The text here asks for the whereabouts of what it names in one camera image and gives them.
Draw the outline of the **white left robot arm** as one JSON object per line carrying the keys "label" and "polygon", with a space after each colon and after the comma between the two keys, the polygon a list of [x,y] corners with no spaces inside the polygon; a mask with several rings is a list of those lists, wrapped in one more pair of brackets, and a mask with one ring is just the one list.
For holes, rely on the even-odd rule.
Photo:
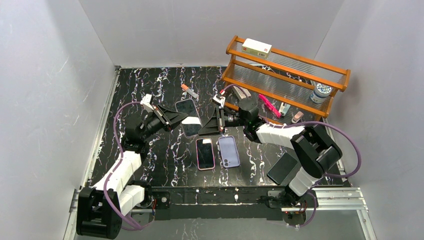
{"label": "white left robot arm", "polygon": [[170,132],[188,114],[166,109],[161,105],[142,105],[148,112],[145,120],[115,134],[119,156],[109,171],[93,186],[81,189],[77,199],[76,233],[80,236],[114,240],[122,229],[141,231],[131,217],[132,209],[147,200],[148,184],[131,180],[142,166],[149,151],[148,139],[160,130]]}

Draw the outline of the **orange wooden shelf rack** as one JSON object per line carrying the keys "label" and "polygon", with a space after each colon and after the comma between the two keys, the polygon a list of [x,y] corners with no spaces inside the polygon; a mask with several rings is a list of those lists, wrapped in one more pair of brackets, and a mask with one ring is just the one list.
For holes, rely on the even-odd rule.
{"label": "orange wooden shelf rack", "polygon": [[[242,52],[245,39],[235,35],[226,54],[229,64],[221,79],[226,85],[235,84],[256,94],[262,94],[280,103],[290,104],[290,111],[326,119],[338,92],[349,84],[351,70],[322,63],[307,57],[272,47],[267,59]],[[332,87],[323,103],[315,103],[310,96],[317,83]]]}

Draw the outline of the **small grey box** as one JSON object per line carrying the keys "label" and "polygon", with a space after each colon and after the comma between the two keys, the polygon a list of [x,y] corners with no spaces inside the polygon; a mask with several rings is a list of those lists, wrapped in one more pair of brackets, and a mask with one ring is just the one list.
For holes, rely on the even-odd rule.
{"label": "small grey box", "polygon": [[251,93],[246,88],[233,85],[231,87],[231,90],[232,90],[233,95],[235,96],[235,99],[236,99],[237,102],[240,102],[243,99],[247,99],[247,98],[252,97]]}

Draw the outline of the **orange grey marker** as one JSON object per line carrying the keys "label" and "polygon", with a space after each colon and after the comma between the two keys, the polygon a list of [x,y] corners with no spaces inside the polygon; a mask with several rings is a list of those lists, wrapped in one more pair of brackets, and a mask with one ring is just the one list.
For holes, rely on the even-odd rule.
{"label": "orange grey marker", "polygon": [[187,85],[182,84],[181,85],[181,89],[184,92],[188,93],[190,96],[192,96],[194,99],[198,99],[199,98],[199,95],[193,89],[191,89],[190,87],[188,87]]}

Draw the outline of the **small pink white item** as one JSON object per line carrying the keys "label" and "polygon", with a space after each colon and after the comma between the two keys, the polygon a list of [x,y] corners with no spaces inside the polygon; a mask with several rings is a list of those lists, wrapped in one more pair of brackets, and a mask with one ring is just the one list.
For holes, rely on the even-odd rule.
{"label": "small pink white item", "polygon": [[291,119],[291,123],[292,124],[296,124],[296,123],[298,123],[301,119],[302,119],[302,117],[304,116],[304,113],[303,112],[301,112],[301,111],[298,111],[293,117],[292,117],[292,119]]}

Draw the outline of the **white green stapler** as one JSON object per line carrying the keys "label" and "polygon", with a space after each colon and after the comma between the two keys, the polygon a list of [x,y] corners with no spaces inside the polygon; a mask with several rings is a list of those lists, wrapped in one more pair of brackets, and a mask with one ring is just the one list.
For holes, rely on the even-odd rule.
{"label": "white green stapler", "polygon": [[278,112],[280,113],[281,117],[285,117],[286,114],[288,113],[289,109],[290,109],[291,105],[285,102],[282,102],[280,104],[279,110]]}

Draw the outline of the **white blue round jar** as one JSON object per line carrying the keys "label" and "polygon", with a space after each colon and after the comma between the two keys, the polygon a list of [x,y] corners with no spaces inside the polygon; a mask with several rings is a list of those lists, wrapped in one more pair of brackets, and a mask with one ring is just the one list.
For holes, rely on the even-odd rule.
{"label": "white blue round jar", "polygon": [[331,86],[317,83],[310,95],[310,99],[316,104],[322,104],[332,91],[333,88]]}

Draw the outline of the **pink utility knife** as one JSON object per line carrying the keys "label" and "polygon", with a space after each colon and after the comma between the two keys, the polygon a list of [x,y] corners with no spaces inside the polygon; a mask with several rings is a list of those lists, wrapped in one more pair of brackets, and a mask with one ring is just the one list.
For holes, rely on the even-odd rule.
{"label": "pink utility knife", "polygon": [[274,105],[263,95],[259,94],[258,98],[263,101],[264,105],[277,117],[280,118],[282,114],[274,107]]}

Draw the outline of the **dark teal phone case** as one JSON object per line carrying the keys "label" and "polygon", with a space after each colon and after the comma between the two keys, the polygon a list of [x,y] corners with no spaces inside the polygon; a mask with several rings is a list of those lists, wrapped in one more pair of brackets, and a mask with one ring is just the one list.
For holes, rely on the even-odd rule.
{"label": "dark teal phone case", "polygon": [[276,185],[281,185],[290,172],[296,167],[298,161],[289,153],[285,153],[270,168],[266,176]]}

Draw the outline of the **white red carton box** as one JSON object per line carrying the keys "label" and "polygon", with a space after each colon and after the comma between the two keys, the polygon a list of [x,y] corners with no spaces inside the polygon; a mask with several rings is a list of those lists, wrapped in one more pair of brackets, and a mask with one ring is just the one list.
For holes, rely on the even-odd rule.
{"label": "white red carton box", "polygon": [[244,53],[267,59],[271,51],[272,45],[251,38],[247,38],[241,46]]}

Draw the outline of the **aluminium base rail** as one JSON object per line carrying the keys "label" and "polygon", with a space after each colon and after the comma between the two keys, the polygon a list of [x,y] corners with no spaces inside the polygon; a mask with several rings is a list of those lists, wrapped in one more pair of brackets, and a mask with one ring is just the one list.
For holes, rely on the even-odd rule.
{"label": "aluminium base rail", "polygon": [[[279,202],[283,196],[282,187],[158,187],[150,195],[157,202],[157,209],[165,210],[174,206],[256,206],[266,205],[272,209],[295,211],[300,205],[291,206]],[[369,208],[359,187],[318,186],[311,190],[313,196],[305,196],[306,208],[311,210],[314,202],[317,209],[322,211],[332,210],[359,210],[367,211]]]}

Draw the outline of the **lavender phone case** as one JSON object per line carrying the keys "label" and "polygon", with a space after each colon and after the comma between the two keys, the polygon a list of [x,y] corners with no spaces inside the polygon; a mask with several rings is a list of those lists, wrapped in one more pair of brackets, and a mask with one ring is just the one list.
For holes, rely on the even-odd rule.
{"label": "lavender phone case", "polygon": [[218,148],[221,162],[224,168],[236,168],[241,165],[236,141],[233,136],[219,137]]}

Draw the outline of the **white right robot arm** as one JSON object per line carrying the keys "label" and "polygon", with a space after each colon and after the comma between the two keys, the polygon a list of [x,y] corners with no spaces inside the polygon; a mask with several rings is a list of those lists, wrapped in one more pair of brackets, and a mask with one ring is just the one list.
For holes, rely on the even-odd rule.
{"label": "white right robot arm", "polygon": [[343,156],[342,150],[327,134],[320,121],[281,125],[268,122],[259,114],[256,100],[244,98],[232,114],[222,103],[199,131],[200,136],[219,135],[227,127],[243,127],[244,135],[252,142],[274,144],[294,150],[300,169],[284,189],[282,200],[294,204],[322,179]]}

